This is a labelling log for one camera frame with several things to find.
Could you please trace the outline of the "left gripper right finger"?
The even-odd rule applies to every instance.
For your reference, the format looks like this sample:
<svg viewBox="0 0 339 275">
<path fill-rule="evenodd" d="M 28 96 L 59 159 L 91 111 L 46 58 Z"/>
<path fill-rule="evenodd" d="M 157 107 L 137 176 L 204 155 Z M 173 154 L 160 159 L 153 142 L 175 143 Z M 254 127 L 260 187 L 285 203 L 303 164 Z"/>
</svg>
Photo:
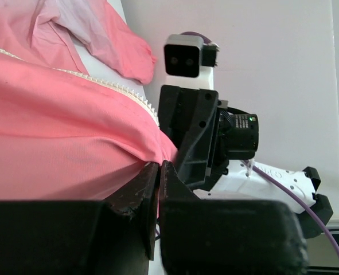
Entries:
<svg viewBox="0 0 339 275">
<path fill-rule="evenodd" d="M 205 200 L 161 168 L 161 258 L 167 274 L 306 274 L 296 215 L 278 201 Z"/>
</svg>

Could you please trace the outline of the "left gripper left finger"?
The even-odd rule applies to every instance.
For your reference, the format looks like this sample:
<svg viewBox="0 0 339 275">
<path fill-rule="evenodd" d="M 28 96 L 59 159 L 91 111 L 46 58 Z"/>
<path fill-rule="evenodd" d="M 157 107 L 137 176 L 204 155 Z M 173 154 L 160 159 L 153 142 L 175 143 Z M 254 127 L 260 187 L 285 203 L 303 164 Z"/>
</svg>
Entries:
<svg viewBox="0 0 339 275">
<path fill-rule="evenodd" d="M 101 201 L 0 201 L 0 274 L 147 274 L 159 165 Z"/>
</svg>

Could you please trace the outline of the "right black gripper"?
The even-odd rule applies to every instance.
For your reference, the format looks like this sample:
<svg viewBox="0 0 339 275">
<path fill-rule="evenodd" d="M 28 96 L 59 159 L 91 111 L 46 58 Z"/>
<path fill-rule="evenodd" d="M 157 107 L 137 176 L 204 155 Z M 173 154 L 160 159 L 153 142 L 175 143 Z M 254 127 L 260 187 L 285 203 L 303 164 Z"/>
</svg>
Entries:
<svg viewBox="0 0 339 275">
<path fill-rule="evenodd" d="M 179 179 L 191 190 L 211 190 L 228 160 L 219 154 L 219 94 L 209 89 L 163 85 L 158 110 L 161 131 L 177 148 Z"/>
</svg>

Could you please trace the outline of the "pink hooded zip jacket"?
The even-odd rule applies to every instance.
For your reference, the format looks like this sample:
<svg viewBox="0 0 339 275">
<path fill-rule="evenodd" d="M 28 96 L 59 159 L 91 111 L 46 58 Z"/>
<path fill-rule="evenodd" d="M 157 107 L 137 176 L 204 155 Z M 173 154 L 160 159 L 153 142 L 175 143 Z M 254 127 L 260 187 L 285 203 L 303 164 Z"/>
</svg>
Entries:
<svg viewBox="0 0 339 275">
<path fill-rule="evenodd" d="M 92 74 L 75 41 L 98 72 L 153 79 L 108 1 L 0 1 L 0 200 L 103 199 L 177 155 L 146 98 Z"/>
</svg>

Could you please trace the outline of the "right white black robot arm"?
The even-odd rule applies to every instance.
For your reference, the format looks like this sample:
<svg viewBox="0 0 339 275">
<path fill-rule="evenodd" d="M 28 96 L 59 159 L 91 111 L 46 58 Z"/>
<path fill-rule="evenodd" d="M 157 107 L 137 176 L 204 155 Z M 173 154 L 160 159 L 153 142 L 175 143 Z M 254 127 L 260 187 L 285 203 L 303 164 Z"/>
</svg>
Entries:
<svg viewBox="0 0 339 275">
<path fill-rule="evenodd" d="M 255 114 L 229 107 L 213 90 L 164 85 L 158 118 L 161 131 L 178 150 L 174 167 L 179 179 L 199 196 L 282 201 L 296 213 L 305 238 L 322 234 L 333 210 L 328 197 L 318 192 L 318 171 L 256 162 Z"/>
</svg>

